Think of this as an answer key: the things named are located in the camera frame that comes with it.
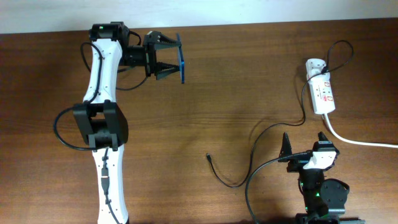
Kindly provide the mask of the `blue Galaxy smartphone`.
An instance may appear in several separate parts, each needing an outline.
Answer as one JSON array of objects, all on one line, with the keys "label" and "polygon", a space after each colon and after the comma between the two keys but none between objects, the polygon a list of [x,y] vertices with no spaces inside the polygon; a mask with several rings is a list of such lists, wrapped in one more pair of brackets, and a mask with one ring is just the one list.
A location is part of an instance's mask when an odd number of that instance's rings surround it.
[{"label": "blue Galaxy smartphone", "polygon": [[181,40],[179,33],[177,33],[177,40],[180,42],[180,45],[178,46],[178,50],[177,50],[180,80],[181,80],[181,84],[184,84],[185,83],[185,61],[184,61],[183,51],[182,51],[182,40]]}]

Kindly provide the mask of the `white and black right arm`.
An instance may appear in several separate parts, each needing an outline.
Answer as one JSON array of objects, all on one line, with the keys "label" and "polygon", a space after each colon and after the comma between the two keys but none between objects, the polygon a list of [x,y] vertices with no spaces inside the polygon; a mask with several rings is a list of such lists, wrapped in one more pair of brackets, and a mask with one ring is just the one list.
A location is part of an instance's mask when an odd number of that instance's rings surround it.
[{"label": "white and black right arm", "polygon": [[350,192],[349,185],[338,179],[327,179],[330,170],[340,155],[335,145],[323,132],[309,151],[292,152],[287,133],[283,134],[279,162],[287,163],[287,172],[298,173],[298,187],[303,196],[305,213],[295,216],[295,223],[365,223],[360,218],[344,218],[345,203]]}]

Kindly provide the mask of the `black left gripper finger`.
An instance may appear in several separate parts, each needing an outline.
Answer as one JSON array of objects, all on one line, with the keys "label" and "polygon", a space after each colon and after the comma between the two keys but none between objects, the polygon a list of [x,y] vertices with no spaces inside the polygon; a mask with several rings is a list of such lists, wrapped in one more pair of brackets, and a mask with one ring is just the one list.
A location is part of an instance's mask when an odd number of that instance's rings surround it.
[{"label": "black left gripper finger", "polygon": [[163,35],[161,32],[157,32],[155,34],[155,43],[154,43],[155,50],[169,49],[180,46],[181,46],[181,41],[179,40],[171,39]]},{"label": "black left gripper finger", "polygon": [[156,80],[161,80],[161,79],[167,77],[168,75],[175,73],[175,72],[179,72],[179,71],[180,71],[180,67],[178,65],[157,62],[155,65],[154,74],[155,74]]}]

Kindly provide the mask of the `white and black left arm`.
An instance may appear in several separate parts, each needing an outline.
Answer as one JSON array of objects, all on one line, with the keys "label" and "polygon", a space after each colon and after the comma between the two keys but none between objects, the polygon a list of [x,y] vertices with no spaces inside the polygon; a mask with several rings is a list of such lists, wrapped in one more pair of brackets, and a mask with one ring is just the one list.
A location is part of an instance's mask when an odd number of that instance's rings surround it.
[{"label": "white and black left arm", "polygon": [[73,116],[95,161],[98,223],[129,223],[123,189],[124,145],[129,137],[126,117],[116,103],[118,68],[143,67],[146,77],[160,80],[178,72],[184,76],[181,38],[150,31],[137,45],[123,22],[95,24],[89,31],[93,53],[90,82]]}]

